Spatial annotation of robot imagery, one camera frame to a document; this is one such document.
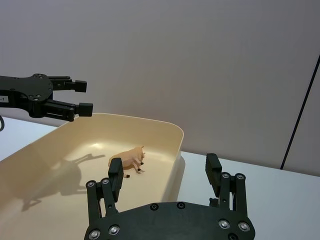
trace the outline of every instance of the white wall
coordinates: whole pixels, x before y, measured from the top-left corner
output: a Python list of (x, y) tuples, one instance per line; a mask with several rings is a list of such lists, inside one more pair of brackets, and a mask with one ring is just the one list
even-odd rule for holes
[(318, 0), (2, 0), (0, 73), (88, 81), (87, 93), (54, 98), (172, 122), (186, 151), (279, 168), (319, 54), (319, 9)]
[(284, 169), (320, 177), (320, 71), (318, 70)]

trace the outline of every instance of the white table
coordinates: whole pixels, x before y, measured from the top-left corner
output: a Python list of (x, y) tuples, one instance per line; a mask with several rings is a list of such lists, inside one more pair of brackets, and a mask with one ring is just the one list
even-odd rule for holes
[[(55, 129), (7, 117), (4, 121), (0, 161)], [(208, 205), (214, 192), (205, 173), (206, 157), (189, 152), (182, 152), (181, 156), (185, 170), (178, 201)], [(226, 159), (220, 162), (224, 172), (246, 176), (248, 217), (256, 240), (320, 239), (320, 177)]]

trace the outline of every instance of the label sticker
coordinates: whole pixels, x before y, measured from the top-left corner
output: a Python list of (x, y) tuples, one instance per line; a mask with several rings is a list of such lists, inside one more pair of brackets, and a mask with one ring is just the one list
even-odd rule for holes
[(8, 96), (0, 96), (0, 103), (9, 103)]

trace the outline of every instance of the pig figurine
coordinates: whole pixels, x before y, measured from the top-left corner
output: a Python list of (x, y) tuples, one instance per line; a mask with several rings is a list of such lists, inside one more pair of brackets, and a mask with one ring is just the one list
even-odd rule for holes
[(112, 159), (121, 158), (122, 166), (124, 168), (132, 165), (137, 172), (141, 171), (139, 167), (144, 164), (142, 160), (144, 159), (146, 154), (145, 152), (142, 151), (143, 147), (144, 146), (137, 146), (129, 151), (123, 151), (116, 155), (113, 155), (109, 159), (108, 166), (110, 167)]

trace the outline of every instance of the beige plastic bin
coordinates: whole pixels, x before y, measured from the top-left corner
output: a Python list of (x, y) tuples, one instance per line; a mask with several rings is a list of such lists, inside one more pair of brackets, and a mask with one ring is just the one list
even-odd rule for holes
[(83, 239), (86, 182), (107, 177), (109, 158), (136, 146), (144, 146), (145, 172), (125, 170), (119, 212), (177, 200), (183, 137), (168, 122), (104, 113), (62, 125), (0, 162), (0, 239)]

